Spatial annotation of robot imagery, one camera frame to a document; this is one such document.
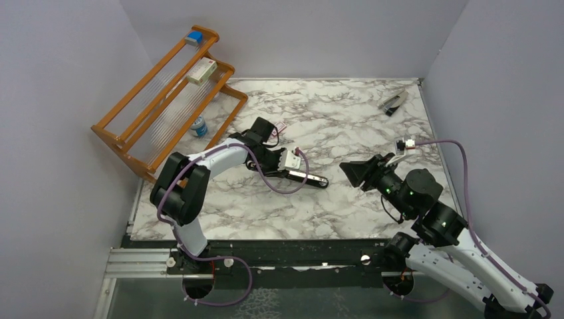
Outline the black stapler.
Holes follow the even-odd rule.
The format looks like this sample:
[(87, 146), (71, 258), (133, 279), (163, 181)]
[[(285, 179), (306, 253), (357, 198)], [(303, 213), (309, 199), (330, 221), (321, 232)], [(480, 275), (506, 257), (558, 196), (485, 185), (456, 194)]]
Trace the black stapler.
[(296, 169), (283, 169), (277, 171), (266, 171), (266, 177), (277, 177), (280, 179), (288, 179), (290, 181), (295, 181), (302, 183), (305, 181), (305, 185), (316, 187), (318, 189), (326, 189), (329, 186), (329, 180), (321, 175), (315, 175), (312, 173), (305, 173), (301, 170)]

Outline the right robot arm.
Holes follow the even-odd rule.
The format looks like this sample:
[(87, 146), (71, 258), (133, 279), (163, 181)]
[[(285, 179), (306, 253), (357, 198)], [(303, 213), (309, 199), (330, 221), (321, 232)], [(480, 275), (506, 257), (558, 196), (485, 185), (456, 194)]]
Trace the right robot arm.
[(433, 278), (472, 303), (485, 318), (549, 318), (547, 303), (553, 290), (497, 261), (472, 235), (468, 222), (439, 200), (443, 187), (427, 169), (413, 169), (401, 178), (395, 165), (388, 164), (392, 158), (393, 154), (376, 155), (339, 165), (353, 187), (379, 191), (413, 222), (417, 236), (395, 234), (385, 247), (385, 265), (392, 270), (406, 266)]

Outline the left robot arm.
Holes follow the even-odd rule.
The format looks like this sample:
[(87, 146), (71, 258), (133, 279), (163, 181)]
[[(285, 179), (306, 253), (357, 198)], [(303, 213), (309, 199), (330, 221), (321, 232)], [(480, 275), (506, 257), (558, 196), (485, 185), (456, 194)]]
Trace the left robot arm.
[(158, 219), (171, 226), (177, 242), (187, 251), (183, 262), (190, 271), (202, 272), (209, 264), (209, 255), (204, 251), (208, 240), (198, 215), (210, 180), (239, 165), (246, 165), (262, 177), (281, 171), (285, 149), (267, 142), (276, 129), (274, 124), (258, 117), (250, 129), (231, 134), (207, 151), (189, 156), (174, 152), (166, 160), (150, 202), (157, 208)]

